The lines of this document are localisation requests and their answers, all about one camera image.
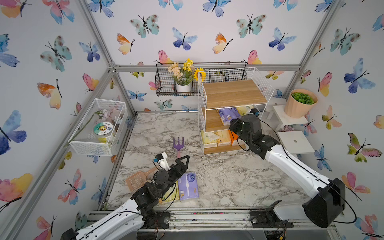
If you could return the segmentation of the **artificial pink flower stem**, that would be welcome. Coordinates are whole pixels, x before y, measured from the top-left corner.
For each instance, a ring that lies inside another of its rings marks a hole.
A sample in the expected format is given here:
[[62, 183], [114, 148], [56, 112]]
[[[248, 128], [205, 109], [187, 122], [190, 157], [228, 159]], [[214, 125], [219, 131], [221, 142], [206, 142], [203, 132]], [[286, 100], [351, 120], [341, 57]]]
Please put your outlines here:
[[100, 122], [111, 122], [114, 125], [115, 132], [117, 132], [124, 113], [124, 108], [120, 104], [101, 109], [92, 107], [88, 114], [85, 115], [85, 119], [79, 123], [79, 126], [65, 146], [68, 147], [73, 142], [100, 143], [93, 132], [94, 126]]

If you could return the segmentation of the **purple tissue pack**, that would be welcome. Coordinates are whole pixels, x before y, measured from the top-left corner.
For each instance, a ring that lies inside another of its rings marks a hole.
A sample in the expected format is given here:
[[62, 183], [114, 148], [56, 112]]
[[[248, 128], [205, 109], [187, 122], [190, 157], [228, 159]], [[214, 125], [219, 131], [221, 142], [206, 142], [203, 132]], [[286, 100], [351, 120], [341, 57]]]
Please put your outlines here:
[[218, 114], [224, 126], [229, 126], [231, 124], [232, 119], [237, 119], [241, 117], [236, 108], [218, 109]]
[[181, 201], [199, 198], [199, 188], [195, 173], [185, 173], [178, 179]]

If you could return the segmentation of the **white lower step shelf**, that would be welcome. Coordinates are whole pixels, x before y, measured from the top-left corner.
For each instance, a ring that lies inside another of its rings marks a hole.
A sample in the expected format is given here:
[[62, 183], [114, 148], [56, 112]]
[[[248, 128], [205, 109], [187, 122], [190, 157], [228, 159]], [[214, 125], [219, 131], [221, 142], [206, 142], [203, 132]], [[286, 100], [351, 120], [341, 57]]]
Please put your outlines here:
[[315, 152], [302, 131], [278, 132], [277, 134], [282, 144], [280, 152], [283, 154], [285, 153], [283, 147], [287, 153], [292, 155], [312, 154]]

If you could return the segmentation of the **pale yellow tissue pack bottom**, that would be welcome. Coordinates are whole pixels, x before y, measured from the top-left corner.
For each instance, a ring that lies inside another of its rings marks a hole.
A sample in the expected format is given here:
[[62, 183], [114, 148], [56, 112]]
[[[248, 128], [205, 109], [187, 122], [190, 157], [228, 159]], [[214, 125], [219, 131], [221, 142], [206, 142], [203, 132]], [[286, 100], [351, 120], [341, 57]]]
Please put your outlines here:
[[220, 136], [216, 135], [214, 132], [206, 133], [201, 131], [201, 136], [204, 149], [215, 148], [218, 146]]

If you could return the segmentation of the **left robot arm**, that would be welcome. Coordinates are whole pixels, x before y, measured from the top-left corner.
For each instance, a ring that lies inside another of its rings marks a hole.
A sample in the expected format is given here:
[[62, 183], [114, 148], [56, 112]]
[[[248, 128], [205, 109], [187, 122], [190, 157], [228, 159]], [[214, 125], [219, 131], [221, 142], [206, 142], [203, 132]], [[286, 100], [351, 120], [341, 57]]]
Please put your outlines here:
[[118, 240], [137, 232], [147, 219], [156, 216], [153, 208], [177, 180], [188, 170], [190, 156], [175, 160], [168, 171], [157, 171], [151, 182], [146, 182], [118, 209], [88, 227], [65, 231], [62, 240]]

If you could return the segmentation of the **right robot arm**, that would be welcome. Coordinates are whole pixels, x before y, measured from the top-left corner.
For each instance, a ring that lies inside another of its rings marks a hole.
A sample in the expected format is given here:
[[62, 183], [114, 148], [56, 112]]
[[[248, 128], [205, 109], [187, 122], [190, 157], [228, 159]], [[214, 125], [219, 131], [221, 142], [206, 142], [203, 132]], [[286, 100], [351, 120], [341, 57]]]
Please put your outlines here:
[[257, 116], [248, 114], [233, 119], [229, 129], [251, 152], [278, 167], [307, 194], [303, 201], [274, 204], [273, 215], [280, 221], [309, 220], [320, 228], [327, 228], [336, 223], [337, 217], [350, 205], [346, 200], [346, 186], [340, 179], [331, 180], [321, 175], [290, 154], [275, 138], [263, 134]]

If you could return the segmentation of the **green tissue pack middle shelf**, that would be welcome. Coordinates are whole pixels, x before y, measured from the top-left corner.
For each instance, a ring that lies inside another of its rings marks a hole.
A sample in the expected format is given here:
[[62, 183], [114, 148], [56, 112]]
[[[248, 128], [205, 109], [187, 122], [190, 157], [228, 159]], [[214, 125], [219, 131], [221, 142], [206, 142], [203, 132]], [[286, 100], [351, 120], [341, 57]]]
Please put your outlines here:
[[243, 107], [236, 107], [236, 110], [238, 111], [240, 116], [247, 115], [251, 112], [252, 107], [250, 106], [243, 106]]

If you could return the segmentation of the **flower pot with yellow flowers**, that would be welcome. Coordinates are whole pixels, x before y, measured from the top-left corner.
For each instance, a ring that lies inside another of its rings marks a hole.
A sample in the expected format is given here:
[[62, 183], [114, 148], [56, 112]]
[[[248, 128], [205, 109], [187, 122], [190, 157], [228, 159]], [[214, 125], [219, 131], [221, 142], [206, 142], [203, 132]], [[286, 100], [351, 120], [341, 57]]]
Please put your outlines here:
[[182, 66], [179, 62], [173, 62], [168, 67], [168, 72], [172, 74], [178, 93], [189, 93], [192, 91], [192, 82], [201, 80], [204, 82], [207, 73], [203, 68], [196, 68], [191, 59], [187, 59]]

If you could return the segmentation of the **purple garden fork toy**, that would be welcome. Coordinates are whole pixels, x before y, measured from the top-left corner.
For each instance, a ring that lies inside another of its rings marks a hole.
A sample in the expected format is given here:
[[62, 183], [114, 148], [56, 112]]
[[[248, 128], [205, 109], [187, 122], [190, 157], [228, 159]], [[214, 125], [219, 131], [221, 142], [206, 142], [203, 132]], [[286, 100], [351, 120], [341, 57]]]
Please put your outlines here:
[[177, 140], [173, 138], [173, 148], [177, 150], [177, 158], [181, 157], [181, 150], [184, 147], [184, 137], [182, 137], [182, 142], [180, 142], [180, 138]]

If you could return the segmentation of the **green tissue pack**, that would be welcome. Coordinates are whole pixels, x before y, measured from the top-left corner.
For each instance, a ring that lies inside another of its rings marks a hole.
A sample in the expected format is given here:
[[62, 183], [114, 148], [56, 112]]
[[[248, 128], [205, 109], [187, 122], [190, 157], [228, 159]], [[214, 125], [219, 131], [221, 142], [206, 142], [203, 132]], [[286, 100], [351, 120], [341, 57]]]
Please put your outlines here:
[[178, 201], [179, 199], [179, 185], [178, 182], [176, 182], [172, 187], [170, 187], [170, 189], [164, 194], [164, 196], [159, 199], [159, 203], [171, 203], [173, 200]]

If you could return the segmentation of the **orange plastic scoop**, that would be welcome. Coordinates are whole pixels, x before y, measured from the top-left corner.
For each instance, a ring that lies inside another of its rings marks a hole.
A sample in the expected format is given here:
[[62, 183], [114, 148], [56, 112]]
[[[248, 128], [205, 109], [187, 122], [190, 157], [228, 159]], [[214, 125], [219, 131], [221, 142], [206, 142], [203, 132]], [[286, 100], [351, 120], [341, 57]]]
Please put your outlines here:
[[134, 173], [133, 175], [131, 175], [130, 177], [128, 177], [126, 179], [126, 184], [127, 184], [128, 188], [130, 189], [130, 191], [132, 193], [134, 193], [136, 190], [143, 187], [145, 185], [145, 183], [147, 182], [147, 177], [150, 174], [156, 172], [157, 170], [158, 169], [156, 167], [154, 167], [147, 172], [138, 171], [138, 172]]

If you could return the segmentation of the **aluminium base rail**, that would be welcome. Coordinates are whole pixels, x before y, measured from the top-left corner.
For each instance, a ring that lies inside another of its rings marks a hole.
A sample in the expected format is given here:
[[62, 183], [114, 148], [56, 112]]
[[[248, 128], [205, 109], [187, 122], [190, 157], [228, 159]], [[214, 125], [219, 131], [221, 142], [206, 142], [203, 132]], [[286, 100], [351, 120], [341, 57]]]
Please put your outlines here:
[[321, 230], [311, 221], [268, 220], [264, 209], [192, 209], [157, 210], [155, 220], [145, 222], [144, 228], [161, 226], [171, 231], [191, 230]]

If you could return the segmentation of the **pink pot with green plant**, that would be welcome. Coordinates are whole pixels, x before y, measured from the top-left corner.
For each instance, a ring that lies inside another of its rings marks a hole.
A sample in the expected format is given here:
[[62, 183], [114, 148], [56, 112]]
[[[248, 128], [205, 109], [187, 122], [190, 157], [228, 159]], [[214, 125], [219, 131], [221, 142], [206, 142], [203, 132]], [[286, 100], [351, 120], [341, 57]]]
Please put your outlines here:
[[[293, 96], [293, 94], [296, 94], [296, 93], [308, 95], [309, 97], [311, 97], [314, 103], [306, 104], [306, 101], [303, 103], [303, 102], [300, 102], [299, 100], [296, 100]], [[318, 102], [318, 98], [313, 92], [305, 89], [294, 89], [290, 92], [288, 96], [288, 100], [285, 105], [284, 111], [285, 111], [285, 114], [288, 115], [289, 117], [298, 119], [306, 115], [307, 112], [309, 112], [317, 104], [317, 102]]]

